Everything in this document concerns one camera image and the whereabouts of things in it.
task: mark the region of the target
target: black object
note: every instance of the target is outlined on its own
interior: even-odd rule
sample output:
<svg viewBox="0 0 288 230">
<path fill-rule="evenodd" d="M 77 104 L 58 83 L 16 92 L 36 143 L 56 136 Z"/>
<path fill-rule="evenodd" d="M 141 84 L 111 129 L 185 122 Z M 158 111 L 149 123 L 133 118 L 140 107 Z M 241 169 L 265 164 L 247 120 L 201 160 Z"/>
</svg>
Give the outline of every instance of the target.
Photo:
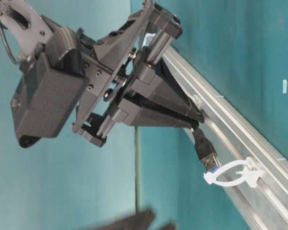
<svg viewBox="0 0 288 230">
<path fill-rule="evenodd" d="M 217 167 L 217 153 L 211 141 L 206 138 L 203 131 L 199 128 L 195 129 L 192 134 L 195 140 L 196 153 L 205 168 L 210 171 Z"/>
<path fill-rule="evenodd" d="M 155 218 L 156 216 L 151 210 L 146 210 L 94 230 L 147 230 Z M 161 230 L 177 230 L 177 228 L 174 224 L 168 224 Z"/>
<path fill-rule="evenodd" d="M 100 147 L 117 122 L 183 128 L 204 122 L 162 60 L 182 34 L 179 19 L 153 0 L 145 0 L 119 30 L 98 41 L 81 28 L 75 33 L 39 16 L 22 0 L 0 1 L 0 9 L 0 22 L 19 41 L 23 57 L 24 77 L 11 102 L 23 148 L 55 138 L 78 101 L 72 130 Z M 150 30 L 156 36 L 136 52 L 137 38 L 143 41 L 143 32 Z M 132 60 L 133 71 L 127 75 Z M 106 112 L 92 113 L 103 99 L 109 102 Z"/>
</svg>

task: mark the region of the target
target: cable clip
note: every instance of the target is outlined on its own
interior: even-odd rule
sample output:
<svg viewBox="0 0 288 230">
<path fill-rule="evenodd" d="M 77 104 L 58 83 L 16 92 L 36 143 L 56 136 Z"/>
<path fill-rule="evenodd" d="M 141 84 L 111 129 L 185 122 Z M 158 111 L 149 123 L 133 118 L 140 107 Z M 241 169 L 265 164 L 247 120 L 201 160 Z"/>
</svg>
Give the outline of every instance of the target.
<svg viewBox="0 0 288 230">
<path fill-rule="evenodd" d="M 248 157 L 245 161 L 237 160 L 237 161 L 230 162 L 220 167 L 215 172 L 204 173 L 204 179 L 207 181 L 208 184 L 217 184 L 222 187 L 233 187 L 233 186 L 242 184 L 243 182 L 246 182 L 251 188 L 256 188 L 257 181 L 259 177 L 262 177 L 264 172 L 262 170 L 252 170 L 252 166 L 251 166 L 252 161 L 253 159 L 251 157 Z M 242 171 L 236 172 L 236 174 L 241 175 L 240 178 L 234 181 L 230 181 L 230 182 L 221 182 L 217 180 L 217 178 L 221 174 L 239 165 L 244 165 L 244 168 Z"/>
</svg>

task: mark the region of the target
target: teal backdrop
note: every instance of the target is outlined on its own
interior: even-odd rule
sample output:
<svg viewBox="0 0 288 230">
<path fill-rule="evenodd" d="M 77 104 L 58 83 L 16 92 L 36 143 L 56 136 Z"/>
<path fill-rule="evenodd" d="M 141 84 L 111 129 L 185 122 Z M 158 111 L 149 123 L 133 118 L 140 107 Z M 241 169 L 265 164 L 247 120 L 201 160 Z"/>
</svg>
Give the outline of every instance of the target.
<svg viewBox="0 0 288 230">
<path fill-rule="evenodd" d="M 27 2 L 62 25 L 81 26 L 93 39 L 119 28 L 131 11 L 129 0 Z M 134 129 L 115 126 L 99 149 L 72 133 L 73 113 L 57 139 L 22 149 L 10 111 L 20 78 L 0 39 L 0 230 L 85 230 L 133 212 Z"/>
<path fill-rule="evenodd" d="M 141 2 L 132 0 L 132 10 Z M 288 159 L 288 89 L 283 94 L 283 80 L 288 82 L 288 0 L 156 2 L 181 20 L 183 35 L 174 48 Z M 159 222 L 172 218 L 181 229 L 248 228 L 222 189 L 202 184 L 204 169 L 181 131 L 140 128 L 138 138 L 139 203 L 155 206 Z"/>
</svg>

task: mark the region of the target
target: wire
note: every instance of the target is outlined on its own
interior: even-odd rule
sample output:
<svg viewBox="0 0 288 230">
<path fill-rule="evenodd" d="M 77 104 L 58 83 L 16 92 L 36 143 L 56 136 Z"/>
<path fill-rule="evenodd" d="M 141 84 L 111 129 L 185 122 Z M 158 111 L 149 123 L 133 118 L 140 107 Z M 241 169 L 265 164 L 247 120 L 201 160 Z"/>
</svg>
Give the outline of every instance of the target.
<svg viewBox="0 0 288 230">
<path fill-rule="evenodd" d="M 13 53 L 12 53 L 12 51 L 11 51 L 11 48 L 10 48 L 10 46 L 9 46 L 9 43 L 8 43 L 8 41 L 6 40 L 5 33 L 4 33 L 3 28 L 2 28 L 1 23 L 0 23 L 0 36 L 1 36 L 2 42 L 3 42 L 3 44 L 4 44 L 4 47 L 5 47 L 5 49 L 6 49 L 6 52 L 8 53 L 8 55 L 9 55 L 12 63 L 15 64 L 15 65 L 19 65 L 20 62 L 21 62 L 21 60 L 16 59 L 16 58 L 14 57 L 14 55 L 13 55 Z"/>
</svg>

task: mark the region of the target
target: aluminum rail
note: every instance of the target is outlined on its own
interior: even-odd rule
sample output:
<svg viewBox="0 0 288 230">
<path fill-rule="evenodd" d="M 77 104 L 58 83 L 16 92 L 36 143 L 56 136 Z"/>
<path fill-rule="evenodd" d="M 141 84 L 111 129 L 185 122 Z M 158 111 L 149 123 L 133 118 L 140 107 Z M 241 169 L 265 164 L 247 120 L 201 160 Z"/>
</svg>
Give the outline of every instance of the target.
<svg viewBox="0 0 288 230">
<path fill-rule="evenodd" d="M 264 170 L 255 189 L 246 183 L 225 191 L 251 229 L 288 229 L 288 161 L 174 48 L 164 54 L 169 70 L 206 118 L 201 129 L 213 142 L 221 164 L 253 157 Z M 222 180 L 237 176 L 232 172 Z"/>
</svg>

